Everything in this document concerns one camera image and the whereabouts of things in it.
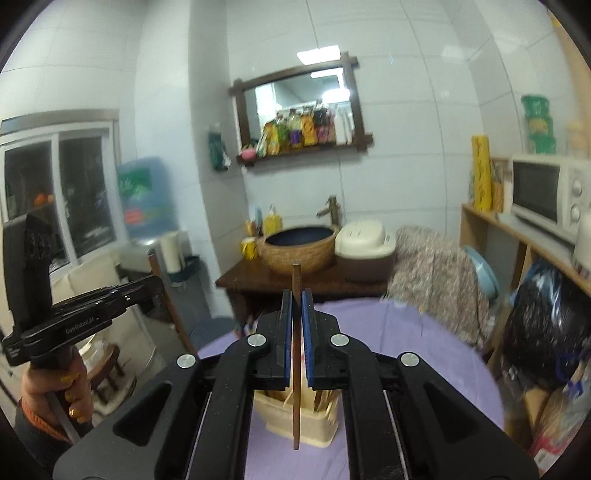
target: light blue plate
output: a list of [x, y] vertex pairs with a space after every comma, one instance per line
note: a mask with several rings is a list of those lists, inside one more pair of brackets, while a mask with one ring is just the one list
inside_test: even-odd
[[464, 247], [464, 250], [470, 256], [470, 260], [472, 260], [472, 263], [474, 264], [480, 289], [487, 299], [494, 300], [499, 296], [501, 287], [499, 286], [499, 282], [496, 279], [496, 275], [492, 271], [491, 266], [481, 256], [481, 254], [472, 247]]

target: human hand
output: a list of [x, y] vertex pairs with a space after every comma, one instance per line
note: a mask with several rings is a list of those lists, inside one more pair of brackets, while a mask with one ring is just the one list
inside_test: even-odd
[[51, 410], [45, 394], [64, 391], [70, 404], [70, 417], [78, 423], [85, 423], [92, 418], [94, 405], [90, 395], [90, 383], [86, 376], [86, 367], [78, 351], [67, 371], [29, 368], [21, 382], [22, 402], [38, 417], [52, 427], [60, 423]]

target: yellow nail polish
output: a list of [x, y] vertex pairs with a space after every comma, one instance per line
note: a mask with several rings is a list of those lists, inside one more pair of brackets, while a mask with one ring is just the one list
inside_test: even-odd
[[65, 385], [69, 385], [79, 376], [80, 372], [76, 372], [74, 374], [65, 374], [60, 377], [60, 381]]

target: green container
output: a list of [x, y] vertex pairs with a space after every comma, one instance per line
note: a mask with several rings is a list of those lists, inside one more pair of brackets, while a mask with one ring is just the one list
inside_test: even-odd
[[556, 155], [556, 139], [550, 135], [532, 134], [529, 137], [530, 151], [540, 155]]
[[533, 116], [550, 116], [550, 101], [541, 95], [524, 95], [521, 97], [521, 103], [525, 108], [527, 118]]
[[554, 120], [551, 116], [529, 116], [527, 117], [527, 127], [530, 130], [530, 135], [554, 136]]

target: window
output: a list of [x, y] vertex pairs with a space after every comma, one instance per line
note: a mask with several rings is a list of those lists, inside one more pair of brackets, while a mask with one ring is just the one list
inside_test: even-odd
[[32, 213], [54, 231], [50, 271], [125, 240], [113, 124], [56, 125], [0, 138], [2, 218]]

